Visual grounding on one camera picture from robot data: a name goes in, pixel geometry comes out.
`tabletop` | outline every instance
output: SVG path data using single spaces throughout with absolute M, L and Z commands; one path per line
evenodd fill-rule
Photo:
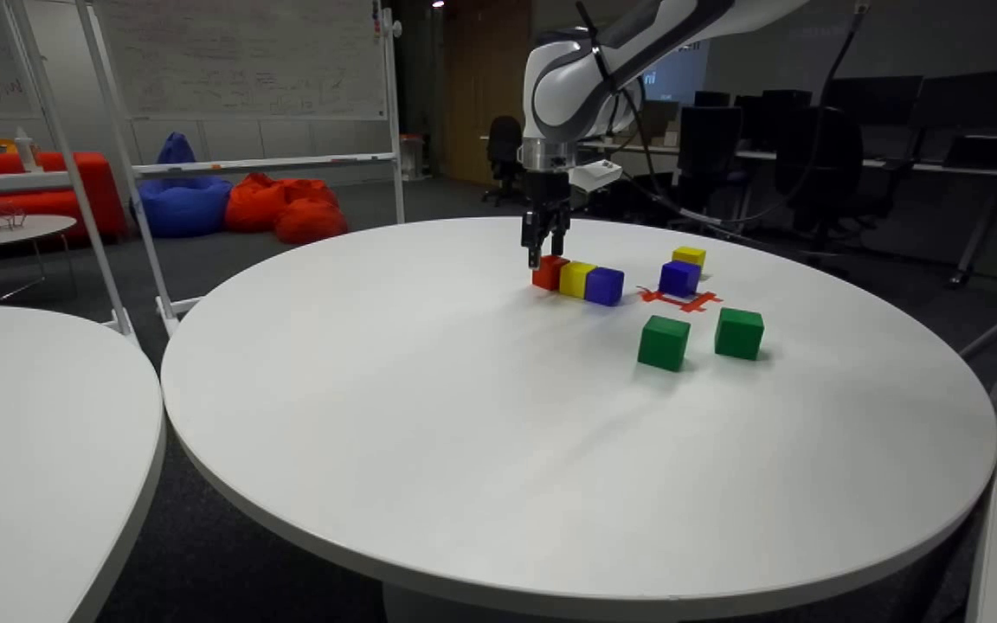
M 976 374 L 899 307 L 811 267 L 681 233 L 575 222 L 628 269 L 594 307 L 531 288 L 515 217 L 344 237 L 210 292 L 163 361 L 168 419 L 254 521 L 430 594 L 586 620 L 764 613 L 870 584 L 982 496 Z M 674 247 L 764 315 L 759 365 L 717 307 L 646 306 Z M 690 365 L 638 365 L 652 315 Z
M 0 247 L 28 241 L 28 239 L 50 239 L 59 233 L 70 233 L 77 217 L 70 216 L 16 216 L 16 217 L 0 217 Z
M 159 380 L 123 337 L 0 307 L 0 623 L 97 613 L 159 446 Z

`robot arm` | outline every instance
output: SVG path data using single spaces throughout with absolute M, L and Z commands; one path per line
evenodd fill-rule
M 640 0 L 624 22 L 588 43 L 550 43 L 531 52 L 523 81 L 525 131 L 519 162 L 531 178 L 588 180 L 583 187 L 607 187 L 618 178 L 608 162 L 578 165 L 578 143 L 608 136 L 612 120 L 628 125 L 629 110 L 616 113 L 616 95 L 646 65 L 681 45 L 759 30 L 807 0 Z M 571 222 L 560 201 L 534 201 L 523 216 L 523 247 L 531 267 L 541 247 L 553 237 L 553 256 L 565 254 Z

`green block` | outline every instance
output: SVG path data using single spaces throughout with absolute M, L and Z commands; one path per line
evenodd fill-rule
M 764 315 L 745 307 L 721 307 L 713 350 L 721 356 L 759 361 L 764 338 Z
M 662 369 L 681 369 L 681 350 L 690 331 L 693 331 L 690 323 L 674 323 L 666 315 L 646 317 L 640 328 L 638 361 Z

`blue bean bag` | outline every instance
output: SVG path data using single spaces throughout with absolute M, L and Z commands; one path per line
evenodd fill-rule
M 138 189 L 157 239 L 208 237 L 224 225 L 227 180 L 146 180 Z

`red block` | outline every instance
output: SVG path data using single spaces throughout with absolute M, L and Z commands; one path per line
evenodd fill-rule
M 534 269 L 534 288 L 558 292 L 560 288 L 565 256 L 542 256 Z

